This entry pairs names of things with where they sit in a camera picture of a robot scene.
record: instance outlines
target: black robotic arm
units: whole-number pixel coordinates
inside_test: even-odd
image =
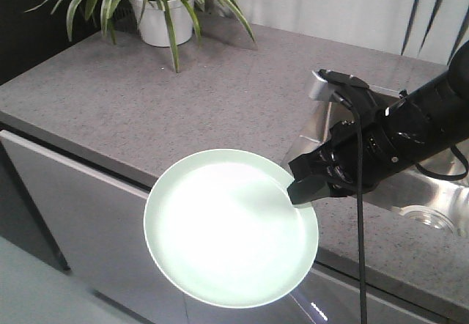
[[[409,95],[403,93],[391,106],[359,78],[329,70],[317,75],[329,86],[328,98],[351,110],[354,122],[336,123],[324,144],[289,162],[295,180],[288,194],[294,205],[357,193],[357,127],[363,139],[363,192],[415,164],[432,176],[418,162],[447,148],[463,162],[466,173],[446,179],[467,174],[468,162],[455,144],[469,138],[469,42],[458,50],[447,72]]]

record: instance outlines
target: gray countertop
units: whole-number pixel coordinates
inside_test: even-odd
[[[330,68],[369,84],[415,89],[442,65],[232,20],[202,21],[202,47],[167,49],[96,34],[0,86],[0,122],[151,186],[200,150],[248,150],[280,163],[311,112],[309,71]],[[356,276],[355,200],[314,203],[318,261]],[[469,241],[365,206],[368,281],[445,317],[469,317]]]

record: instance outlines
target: white cabinet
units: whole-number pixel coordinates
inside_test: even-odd
[[[446,319],[370,289],[366,296],[369,324],[444,324]],[[358,282],[314,265],[292,292],[295,300],[317,324],[360,323]]]
[[[142,317],[158,324],[359,323],[355,284],[316,265],[291,295],[255,309],[220,309],[185,297],[145,245],[145,191],[8,131],[0,140],[73,273]],[[370,324],[445,323],[381,295],[369,295],[368,312]]]
[[[145,245],[146,192],[5,130],[0,139],[77,277],[148,320],[187,323],[183,294]]]

